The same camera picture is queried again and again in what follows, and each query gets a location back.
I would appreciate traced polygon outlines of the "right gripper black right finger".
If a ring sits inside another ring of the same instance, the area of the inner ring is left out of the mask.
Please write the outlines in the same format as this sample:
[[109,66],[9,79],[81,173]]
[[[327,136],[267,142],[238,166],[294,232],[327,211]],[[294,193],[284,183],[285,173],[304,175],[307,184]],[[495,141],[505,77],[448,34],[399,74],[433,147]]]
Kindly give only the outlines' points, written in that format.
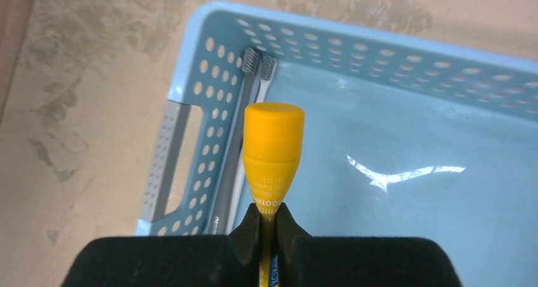
[[461,286],[447,254],[421,237],[316,237],[285,204],[276,214],[281,286]]

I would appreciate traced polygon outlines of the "grey toothbrush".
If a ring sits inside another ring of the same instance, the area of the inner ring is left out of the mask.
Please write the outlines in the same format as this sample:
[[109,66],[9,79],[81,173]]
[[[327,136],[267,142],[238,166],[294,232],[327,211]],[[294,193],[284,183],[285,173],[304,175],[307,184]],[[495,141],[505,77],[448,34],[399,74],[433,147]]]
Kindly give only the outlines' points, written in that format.
[[237,101],[225,161],[217,188],[213,210],[209,220],[208,234],[225,234],[229,218],[229,207],[232,200],[235,175],[239,161],[239,153],[244,127],[244,110],[249,103],[253,83],[258,71],[259,53],[252,47],[246,47],[242,56],[241,71],[244,73],[244,84]]

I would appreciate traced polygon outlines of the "yellow toothpaste tube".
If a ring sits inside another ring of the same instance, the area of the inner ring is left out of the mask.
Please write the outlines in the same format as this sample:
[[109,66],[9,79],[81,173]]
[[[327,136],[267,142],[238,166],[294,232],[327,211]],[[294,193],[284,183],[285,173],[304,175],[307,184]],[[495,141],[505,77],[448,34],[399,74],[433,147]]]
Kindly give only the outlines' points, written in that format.
[[259,285],[273,286],[274,221],[299,166],[305,113],[291,104],[260,102],[248,105],[244,117],[244,169],[261,217]]

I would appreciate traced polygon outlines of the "light blue perforated basket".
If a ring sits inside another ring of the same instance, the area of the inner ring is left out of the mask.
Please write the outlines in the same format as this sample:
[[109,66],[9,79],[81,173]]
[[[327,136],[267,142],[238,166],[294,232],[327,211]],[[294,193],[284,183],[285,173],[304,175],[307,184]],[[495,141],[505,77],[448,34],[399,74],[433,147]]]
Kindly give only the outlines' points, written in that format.
[[188,21],[136,235],[213,228],[248,47],[306,114],[304,230],[425,237],[464,286],[537,285],[537,62],[223,1]]

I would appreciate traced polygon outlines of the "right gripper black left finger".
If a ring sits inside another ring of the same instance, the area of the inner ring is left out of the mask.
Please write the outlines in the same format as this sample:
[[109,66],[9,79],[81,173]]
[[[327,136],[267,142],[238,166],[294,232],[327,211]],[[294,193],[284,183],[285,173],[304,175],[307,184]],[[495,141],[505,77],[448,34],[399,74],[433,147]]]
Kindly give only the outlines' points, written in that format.
[[256,286],[260,228],[250,204],[229,235],[98,238],[78,253],[62,286]]

